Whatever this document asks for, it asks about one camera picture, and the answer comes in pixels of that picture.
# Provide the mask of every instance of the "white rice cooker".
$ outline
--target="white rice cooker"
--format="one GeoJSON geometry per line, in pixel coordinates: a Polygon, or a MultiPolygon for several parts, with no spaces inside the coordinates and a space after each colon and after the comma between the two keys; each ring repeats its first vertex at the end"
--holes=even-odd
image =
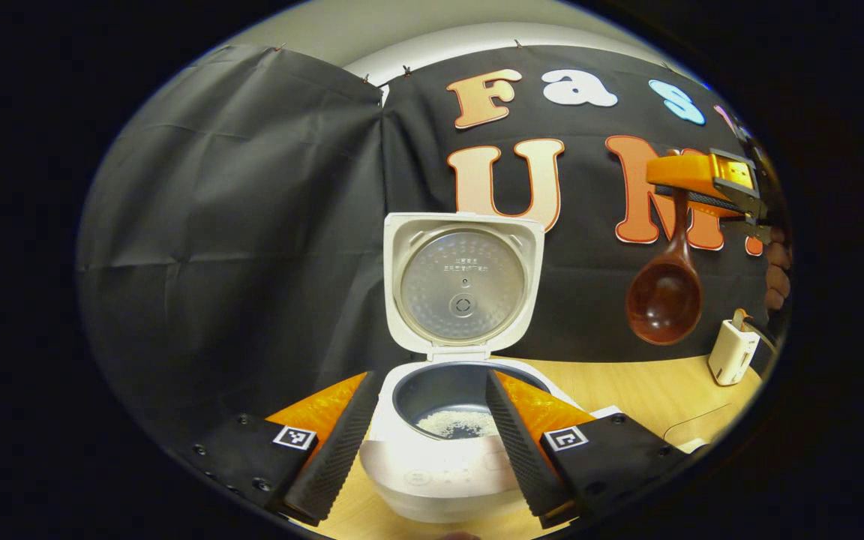
{"type": "Polygon", "coordinates": [[[491,358],[528,329],[543,245],[545,229],[527,219],[387,216],[388,329],[427,359],[388,373],[360,457],[398,515],[455,523],[525,507],[485,403],[485,380],[497,369],[578,407],[528,364],[491,358]]]}

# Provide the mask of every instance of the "metal inner lid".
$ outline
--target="metal inner lid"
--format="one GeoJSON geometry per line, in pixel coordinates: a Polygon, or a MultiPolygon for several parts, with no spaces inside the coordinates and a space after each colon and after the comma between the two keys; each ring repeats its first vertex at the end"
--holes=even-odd
{"type": "Polygon", "coordinates": [[[525,300],[525,270],[496,235],[453,230],[415,252],[400,291],[412,327],[445,341],[472,341],[498,334],[514,320],[525,300]]]}

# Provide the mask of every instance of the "wooden table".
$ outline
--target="wooden table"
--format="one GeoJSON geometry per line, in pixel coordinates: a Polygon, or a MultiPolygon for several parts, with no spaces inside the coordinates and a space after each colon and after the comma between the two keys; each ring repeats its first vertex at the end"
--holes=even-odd
{"type": "MultiPolygon", "coordinates": [[[[741,382],[719,386],[706,360],[707,356],[634,363],[521,361],[549,377],[584,410],[617,406],[652,433],[678,446],[695,437],[713,440],[752,399],[761,383],[750,369],[741,382]]],[[[466,523],[437,525],[407,520],[395,514],[375,492],[359,458],[328,519],[308,529],[340,540],[435,540],[457,530],[483,540],[519,540],[555,530],[543,530],[524,504],[521,510],[505,516],[466,523]]]]}

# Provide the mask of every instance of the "brown ladle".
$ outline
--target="brown ladle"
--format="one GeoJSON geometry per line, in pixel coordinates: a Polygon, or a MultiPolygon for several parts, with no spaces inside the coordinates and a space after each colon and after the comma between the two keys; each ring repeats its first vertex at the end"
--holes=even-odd
{"type": "Polygon", "coordinates": [[[654,345],[681,341],[692,333],[702,315],[702,283],[686,238],[689,192],[677,188],[673,198],[675,232],[669,246],[639,271],[625,297],[631,330],[654,345]]]}

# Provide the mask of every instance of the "rice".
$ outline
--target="rice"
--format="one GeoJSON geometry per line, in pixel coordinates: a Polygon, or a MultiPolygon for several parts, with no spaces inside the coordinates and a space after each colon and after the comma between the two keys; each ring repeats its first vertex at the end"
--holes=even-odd
{"type": "Polygon", "coordinates": [[[465,410],[440,410],[432,413],[418,421],[418,428],[446,439],[462,434],[466,437],[489,437],[498,434],[491,414],[465,410]]]}

